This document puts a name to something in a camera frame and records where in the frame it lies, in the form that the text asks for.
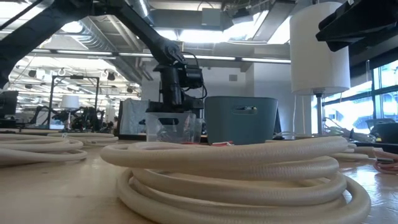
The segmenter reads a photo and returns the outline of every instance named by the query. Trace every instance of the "coiled hose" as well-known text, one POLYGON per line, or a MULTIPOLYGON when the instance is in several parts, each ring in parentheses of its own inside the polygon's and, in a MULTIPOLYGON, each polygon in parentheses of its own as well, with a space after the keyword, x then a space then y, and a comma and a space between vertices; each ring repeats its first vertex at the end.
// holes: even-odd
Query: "coiled hose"
POLYGON ((0 166, 85 159, 87 152, 79 150, 82 147, 74 139, 0 134, 0 166))
POLYGON ((108 146, 117 144, 119 140, 113 134, 106 133, 50 133, 47 136, 78 140, 85 146, 108 146))
POLYGON ((157 223, 361 223, 368 193, 327 156, 347 145, 341 137, 229 147, 140 142, 106 146, 101 157, 128 167, 118 197, 157 223))

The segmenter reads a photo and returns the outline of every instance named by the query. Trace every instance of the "glass window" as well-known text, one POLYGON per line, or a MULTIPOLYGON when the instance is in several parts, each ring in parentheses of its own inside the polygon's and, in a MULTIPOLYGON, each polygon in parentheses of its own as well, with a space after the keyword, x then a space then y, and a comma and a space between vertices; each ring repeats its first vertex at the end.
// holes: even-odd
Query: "glass window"
POLYGON ((391 62, 390 64, 383 65, 379 71, 381 74, 381 82, 379 86, 381 88, 398 85, 398 60, 391 62))
POLYGON ((332 100, 338 100, 340 97, 349 97, 349 96, 354 96, 360 93, 365 93, 365 92, 370 92, 372 90, 372 81, 368 81, 366 83, 362 83, 360 85, 354 86, 350 88, 349 90, 341 93, 337 93, 328 97, 325 97, 325 102, 332 101, 332 100))
POLYGON ((398 92, 391 92, 382 95, 381 100, 382 118, 391 118, 398 121, 398 92))
MULTIPOLYGON (((354 129, 354 132, 357 133, 370 133, 366 121, 373 119, 373 101, 371 97, 327 105, 324 107, 324 112, 324 117, 332 119, 342 128, 354 129)), ((329 120, 325 124, 329 127, 336 126, 329 120)))

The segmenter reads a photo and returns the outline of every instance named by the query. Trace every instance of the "white lampshade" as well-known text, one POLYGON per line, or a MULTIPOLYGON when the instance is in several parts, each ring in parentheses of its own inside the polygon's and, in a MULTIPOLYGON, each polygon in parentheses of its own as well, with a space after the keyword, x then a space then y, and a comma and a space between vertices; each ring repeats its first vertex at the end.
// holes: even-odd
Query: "white lampshade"
POLYGON ((290 56, 292 60, 292 92, 340 93, 350 88, 349 55, 345 47, 332 52, 326 42, 319 42, 319 22, 341 6, 326 2, 309 6, 290 20, 290 56))
POLYGON ((63 95, 61 108, 65 109, 77 109, 80 107, 79 96, 63 95))

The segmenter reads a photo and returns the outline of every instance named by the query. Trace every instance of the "table surface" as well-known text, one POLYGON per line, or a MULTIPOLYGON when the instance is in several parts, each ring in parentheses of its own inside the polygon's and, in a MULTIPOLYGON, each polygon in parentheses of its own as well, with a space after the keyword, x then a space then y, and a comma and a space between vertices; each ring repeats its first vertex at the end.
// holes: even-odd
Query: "table surface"
MULTIPOLYGON (((84 161, 0 168, 0 222, 152 223, 116 197, 116 176, 125 168, 102 161, 100 149, 85 148, 84 161)), ((371 196, 371 214, 364 223, 398 223, 398 176, 380 174, 371 164, 343 162, 340 166, 371 196)))

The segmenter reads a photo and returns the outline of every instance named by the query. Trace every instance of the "computer monitor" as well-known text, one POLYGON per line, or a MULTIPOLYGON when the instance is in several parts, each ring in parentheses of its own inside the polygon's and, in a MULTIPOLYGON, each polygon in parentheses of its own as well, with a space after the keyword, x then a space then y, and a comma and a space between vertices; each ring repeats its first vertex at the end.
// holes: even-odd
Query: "computer monitor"
POLYGON ((17 109, 18 91, 4 91, 0 93, 0 119, 5 115, 14 115, 17 109))

